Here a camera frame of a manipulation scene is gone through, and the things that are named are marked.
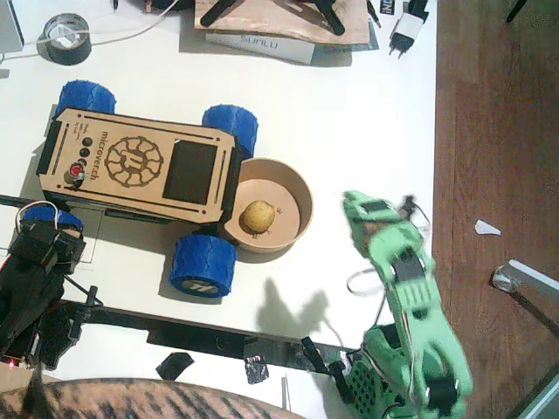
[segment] wooden floor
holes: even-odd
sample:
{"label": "wooden floor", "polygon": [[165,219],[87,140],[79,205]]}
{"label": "wooden floor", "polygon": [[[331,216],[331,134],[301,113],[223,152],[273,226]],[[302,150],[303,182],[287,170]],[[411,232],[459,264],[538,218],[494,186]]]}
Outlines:
{"label": "wooden floor", "polygon": [[489,279],[510,258],[559,278],[559,2],[510,25],[512,0],[438,4],[438,283],[473,374],[467,417],[515,418],[559,372],[559,305]]}

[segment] black sticker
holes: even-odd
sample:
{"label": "black sticker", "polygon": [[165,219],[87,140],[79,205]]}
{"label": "black sticker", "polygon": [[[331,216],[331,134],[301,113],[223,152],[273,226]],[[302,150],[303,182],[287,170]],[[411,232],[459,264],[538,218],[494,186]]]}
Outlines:
{"label": "black sticker", "polygon": [[164,380],[174,381],[194,360],[185,352],[174,352],[155,369]]}
{"label": "black sticker", "polygon": [[380,12],[384,15],[394,14],[394,0],[381,0]]}
{"label": "black sticker", "polygon": [[245,358],[245,370],[249,384],[258,384],[270,376],[264,356],[260,355]]}

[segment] green perforated base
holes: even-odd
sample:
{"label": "green perforated base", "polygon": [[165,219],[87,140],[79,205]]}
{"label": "green perforated base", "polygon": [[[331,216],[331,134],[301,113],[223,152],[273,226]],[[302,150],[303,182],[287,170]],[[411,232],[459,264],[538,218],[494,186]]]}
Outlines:
{"label": "green perforated base", "polygon": [[[387,406],[394,402],[404,402],[398,393],[381,379],[374,369],[362,361],[355,361],[346,377],[355,402],[349,405],[354,417],[359,419],[380,419]],[[391,410],[389,419],[415,419],[406,407]]]}

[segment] power adapter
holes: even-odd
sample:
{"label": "power adapter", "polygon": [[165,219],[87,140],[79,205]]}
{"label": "power adapter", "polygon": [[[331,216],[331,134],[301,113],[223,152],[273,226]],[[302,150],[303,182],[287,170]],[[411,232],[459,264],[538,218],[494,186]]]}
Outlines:
{"label": "power adapter", "polygon": [[396,22],[394,31],[390,36],[390,54],[394,50],[400,51],[398,58],[407,52],[418,37],[421,27],[427,20],[429,12],[425,11],[426,0],[412,0],[408,5],[408,11]]}

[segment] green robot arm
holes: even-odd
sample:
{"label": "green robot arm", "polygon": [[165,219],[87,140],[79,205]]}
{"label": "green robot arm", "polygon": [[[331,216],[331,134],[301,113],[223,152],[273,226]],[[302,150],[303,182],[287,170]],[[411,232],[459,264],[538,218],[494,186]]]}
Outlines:
{"label": "green robot arm", "polygon": [[357,191],[345,194],[343,208],[354,245],[376,268],[394,317],[394,325],[373,326],[365,333],[362,354],[367,362],[356,363],[362,371],[352,370],[349,383],[359,386],[360,376],[367,377],[374,393],[369,400],[375,401],[353,411],[375,418],[392,406],[390,417],[395,418],[458,419],[465,413],[472,377],[441,309],[433,259],[410,221],[412,201],[406,203],[397,209]]}

